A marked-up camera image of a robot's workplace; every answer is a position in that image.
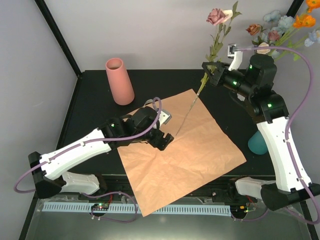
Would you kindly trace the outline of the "green and orange wrapping paper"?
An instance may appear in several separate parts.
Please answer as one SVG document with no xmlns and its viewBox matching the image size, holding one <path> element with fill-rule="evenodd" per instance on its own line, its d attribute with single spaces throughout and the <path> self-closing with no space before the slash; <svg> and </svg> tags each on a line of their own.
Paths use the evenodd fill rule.
<svg viewBox="0 0 320 240">
<path fill-rule="evenodd" d="M 172 118 L 160 129 L 174 137 L 165 150 L 146 143 L 118 149 L 143 216 L 246 162 L 192 89 L 163 99 L 162 107 Z"/>
</svg>

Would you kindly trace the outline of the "pink artificial flower bunch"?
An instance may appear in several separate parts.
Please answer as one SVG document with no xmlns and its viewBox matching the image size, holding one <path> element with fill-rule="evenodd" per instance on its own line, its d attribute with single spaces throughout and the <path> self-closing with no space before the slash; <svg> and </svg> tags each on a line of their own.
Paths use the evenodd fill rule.
<svg viewBox="0 0 320 240">
<path fill-rule="evenodd" d="M 282 36 L 282 31 L 276 27 L 269 29 L 260 24 L 251 24 L 246 31 L 253 37 L 251 42 L 254 47 L 274 46 Z"/>
</svg>

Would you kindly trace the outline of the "orange artificial flower bunch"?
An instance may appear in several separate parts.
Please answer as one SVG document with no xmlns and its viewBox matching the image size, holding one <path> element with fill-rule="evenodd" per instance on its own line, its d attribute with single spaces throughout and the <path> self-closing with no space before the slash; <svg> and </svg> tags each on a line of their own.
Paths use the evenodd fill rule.
<svg viewBox="0 0 320 240">
<path fill-rule="evenodd" d="M 276 45 L 277 47 L 284 46 L 293 50 L 298 50 L 302 47 L 306 47 L 304 45 L 304 42 L 308 37 L 308 34 L 313 30 L 320 30 L 320 22 L 312 16 L 312 12 L 314 10 L 320 9 L 320 2 L 318 0 L 307 0 L 305 3 L 306 10 L 301 14 L 297 14 L 294 17 L 292 33 L 289 35 L 288 38 L 285 38 L 284 43 L 282 43 L 281 45 Z M 294 40 L 295 35 L 299 33 L 302 29 L 308 29 L 308 33 L 306 33 L 299 39 Z"/>
</svg>

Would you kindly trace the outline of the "cream printed ribbon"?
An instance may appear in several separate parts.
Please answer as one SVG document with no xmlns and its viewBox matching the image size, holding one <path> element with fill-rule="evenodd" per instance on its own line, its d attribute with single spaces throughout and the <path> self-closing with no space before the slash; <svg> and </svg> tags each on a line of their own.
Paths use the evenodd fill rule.
<svg viewBox="0 0 320 240">
<path fill-rule="evenodd" d="M 146 107 L 146 106 L 152 106 L 152 107 L 154 107 L 154 105 L 155 105 L 155 102 L 154 102 L 154 100 L 153 99 L 148 99 L 145 103 L 144 103 L 144 107 Z"/>
</svg>

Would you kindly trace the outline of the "blue artificial flower bunch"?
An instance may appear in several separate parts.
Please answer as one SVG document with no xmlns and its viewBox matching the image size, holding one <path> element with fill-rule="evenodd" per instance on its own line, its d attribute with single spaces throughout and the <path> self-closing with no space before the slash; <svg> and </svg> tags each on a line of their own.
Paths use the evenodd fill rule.
<svg viewBox="0 0 320 240">
<path fill-rule="evenodd" d="M 267 24 L 264 28 L 277 28 L 282 31 L 282 36 L 275 42 L 274 46 L 280 46 L 290 36 L 293 31 L 294 18 L 287 15 L 281 15 L 279 10 L 273 10 L 263 16 L 263 21 Z"/>
</svg>

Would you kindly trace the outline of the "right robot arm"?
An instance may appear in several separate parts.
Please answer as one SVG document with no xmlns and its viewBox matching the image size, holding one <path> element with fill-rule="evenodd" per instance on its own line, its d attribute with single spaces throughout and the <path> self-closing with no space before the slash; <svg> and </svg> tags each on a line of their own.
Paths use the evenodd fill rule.
<svg viewBox="0 0 320 240">
<path fill-rule="evenodd" d="M 203 62 L 209 82 L 244 97 L 244 105 L 261 133 L 275 173 L 274 181 L 242 177 L 227 189 L 234 202 L 244 196 L 260 199 L 271 211 L 320 194 L 320 186 L 305 172 L 291 137 L 289 112 L 282 96 L 273 91 L 277 66 L 269 55 L 254 54 L 247 69 L 239 69 L 242 57 L 232 63 Z"/>
</svg>

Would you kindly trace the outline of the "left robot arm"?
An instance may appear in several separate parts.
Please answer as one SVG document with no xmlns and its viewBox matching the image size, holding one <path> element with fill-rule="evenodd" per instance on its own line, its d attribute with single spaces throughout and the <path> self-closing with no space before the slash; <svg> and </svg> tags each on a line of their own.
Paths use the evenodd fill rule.
<svg viewBox="0 0 320 240">
<path fill-rule="evenodd" d="M 163 151 L 174 137 L 160 127 L 172 118 L 166 110 L 149 106 L 134 114 L 108 119 L 83 138 L 50 153 L 28 155 L 38 198 L 48 199 L 59 193 L 81 193 L 103 199 L 108 192 L 103 178 L 97 174 L 78 174 L 70 169 L 119 147 L 145 142 Z"/>
</svg>

